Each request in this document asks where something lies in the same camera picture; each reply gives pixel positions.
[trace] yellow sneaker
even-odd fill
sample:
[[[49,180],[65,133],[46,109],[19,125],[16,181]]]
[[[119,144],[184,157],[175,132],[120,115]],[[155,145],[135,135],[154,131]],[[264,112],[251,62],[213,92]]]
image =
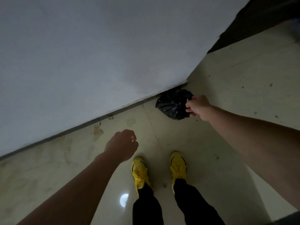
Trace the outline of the yellow sneaker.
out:
[[[172,189],[174,192],[174,184],[176,179],[182,178],[188,182],[187,178],[187,163],[183,155],[179,151],[174,151],[170,157],[170,170],[172,172]]]
[[[139,195],[138,190],[143,188],[145,183],[147,183],[147,185],[153,190],[147,171],[146,163],[142,157],[136,157],[133,159],[131,164],[131,174],[134,179],[137,195]]]

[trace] tiled floor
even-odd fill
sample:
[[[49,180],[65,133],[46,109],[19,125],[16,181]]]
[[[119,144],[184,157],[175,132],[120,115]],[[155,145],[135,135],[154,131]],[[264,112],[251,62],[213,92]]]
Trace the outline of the tiled floor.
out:
[[[300,129],[300,46],[281,24],[208,54],[189,77],[187,89],[205,94],[231,112]],[[296,209],[240,160],[235,151],[199,119],[175,121],[155,100],[0,162],[0,221],[16,224],[101,153],[111,136],[133,129],[149,167],[165,224],[184,224],[171,189],[169,155],[188,162],[190,184],[227,225],[266,224]],[[113,174],[92,224],[131,224],[137,199],[131,161]],[[128,193],[126,207],[120,197]]]

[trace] black garbage bag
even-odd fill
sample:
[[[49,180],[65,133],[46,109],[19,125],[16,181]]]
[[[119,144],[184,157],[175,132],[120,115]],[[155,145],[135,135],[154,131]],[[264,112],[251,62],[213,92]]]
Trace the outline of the black garbage bag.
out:
[[[171,89],[162,95],[155,107],[167,115],[169,118],[181,120],[190,116],[186,112],[187,99],[191,100],[193,94],[185,89]]]

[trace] black pants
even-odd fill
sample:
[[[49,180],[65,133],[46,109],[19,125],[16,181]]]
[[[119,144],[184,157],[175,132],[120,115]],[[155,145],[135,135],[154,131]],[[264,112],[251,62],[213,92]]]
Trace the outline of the black pants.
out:
[[[209,205],[199,191],[186,183],[184,179],[177,179],[174,184],[175,200],[185,216],[185,223],[225,225],[217,211]],[[133,225],[163,224],[163,215],[158,200],[152,189],[145,184],[139,190],[139,199],[133,204]]]

